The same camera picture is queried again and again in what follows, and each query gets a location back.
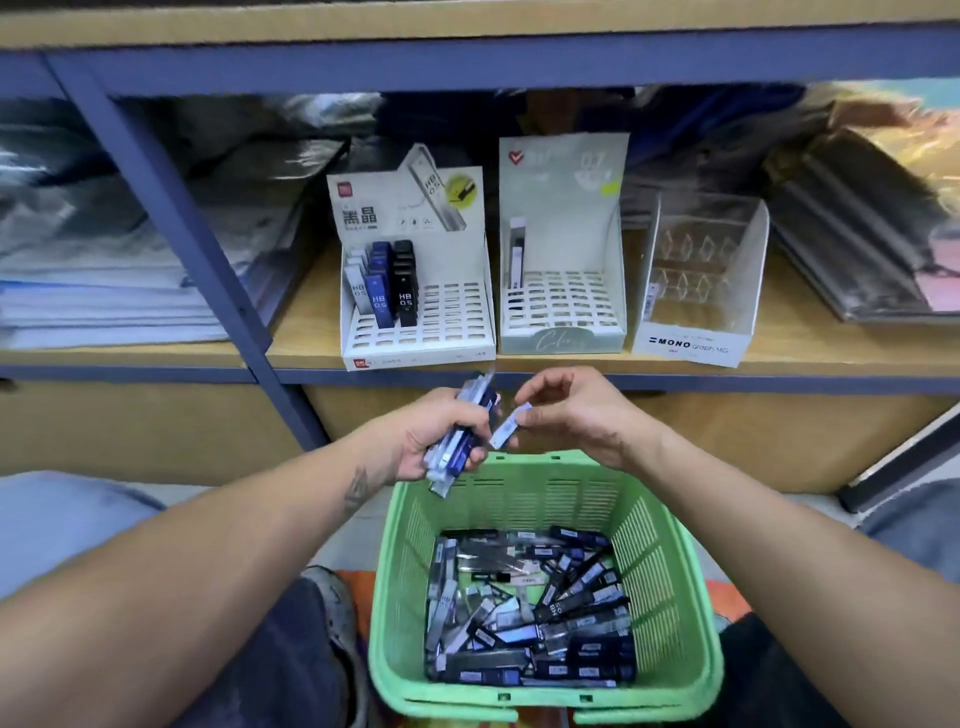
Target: finger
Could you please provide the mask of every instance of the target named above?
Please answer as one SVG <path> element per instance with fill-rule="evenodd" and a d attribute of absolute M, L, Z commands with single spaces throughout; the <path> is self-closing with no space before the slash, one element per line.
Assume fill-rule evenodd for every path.
<path fill-rule="evenodd" d="M 450 425 L 472 427 L 473 431 L 484 440 L 490 440 L 490 414 L 479 404 L 463 400 L 451 400 L 447 405 L 447 415 Z"/>
<path fill-rule="evenodd" d="M 530 401 L 530 398 L 545 389 L 563 388 L 565 382 L 573 380 L 574 374 L 575 370 L 572 367 L 544 369 L 532 379 L 524 382 L 523 386 L 516 392 L 514 399 L 517 404 L 525 404 Z"/>
<path fill-rule="evenodd" d="M 540 407 L 524 409 L 516 413 L 516 423 L 528 429 L 550 427 L 566 423 L 567 407 L 565 401 L 545 404 Z"/>
<path fill-rule="evenodd" d="M 483 448 L 474 448 L 470 451 L 470 457 L 467 459 L 467 470 L 475 471 L 487 459 L 487 451 Z"/>

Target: forearm tattoo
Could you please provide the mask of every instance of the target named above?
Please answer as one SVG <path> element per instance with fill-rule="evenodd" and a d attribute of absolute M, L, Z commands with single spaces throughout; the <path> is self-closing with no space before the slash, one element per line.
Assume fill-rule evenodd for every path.
<path fill-rule="evenodd" d="M 367 466 L 360 465 L 353 474 L 347 493 L 344 495 L 344 513 L 352 516 L 361 505 L 367 502 L 372 491 L 384 485 L 396 483 L 396 473 L 400 466 L 402 449 L 392 453 L 386 464 L 372 474 L 367 473 Z"/>

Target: white display box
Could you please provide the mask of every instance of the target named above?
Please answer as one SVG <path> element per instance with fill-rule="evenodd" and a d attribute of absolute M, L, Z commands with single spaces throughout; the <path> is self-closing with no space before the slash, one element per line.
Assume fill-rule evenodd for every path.
<path fill-rule="evenodd" d="M 628 134 L 500 139 L 500 350 L 620 352 L 627 332 L 619 191 Z M 525 228 L 511 286 L 511 221 Z"/>
<path fill-rule="evenodd" d="M 438 170 L 426 147 L 415 144 L 395 170 L 328 175 L 327 186 L 343 244 L 340 346 L 347 369 L 494 360 L 483 170 Z M 420 291 L 415 327 L 378 328 L 354 303 L 343 270 L 347 256 L 378 240 L 413 242 Z"/>
<path fill-rule="evenodd" d="M 754 336 L 769 230 L 762 200 L 661 193 L 641 263 L 633 353 L 739 365 Z"/>

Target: sneaker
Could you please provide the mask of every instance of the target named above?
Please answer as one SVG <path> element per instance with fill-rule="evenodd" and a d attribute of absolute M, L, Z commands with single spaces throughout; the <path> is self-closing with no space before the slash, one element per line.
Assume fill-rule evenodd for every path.
<path fill-rule="evenodd" d="M 350 686 L 348 728 L 381 728 L 383 721 L 374 700 L 367 666 L 357 652 L 357 615 L 347 582 L 330 569 L 311 566 L 301 576 L 310 579 L 324 598 L 326 628 L 334 652 L 345 662 Z"/>

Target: pants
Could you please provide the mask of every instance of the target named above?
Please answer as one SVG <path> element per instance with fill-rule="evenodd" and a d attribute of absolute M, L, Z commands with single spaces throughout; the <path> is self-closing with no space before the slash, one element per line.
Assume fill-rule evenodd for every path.
<path fill-rule="evenodd" d="M 0 598 L 163 508 L 123 484 L 93 478 L 0 478 Z M 343 728 L 348 685 L 337 661 L 320 590 L 300 578 L 174 725 Z"/>

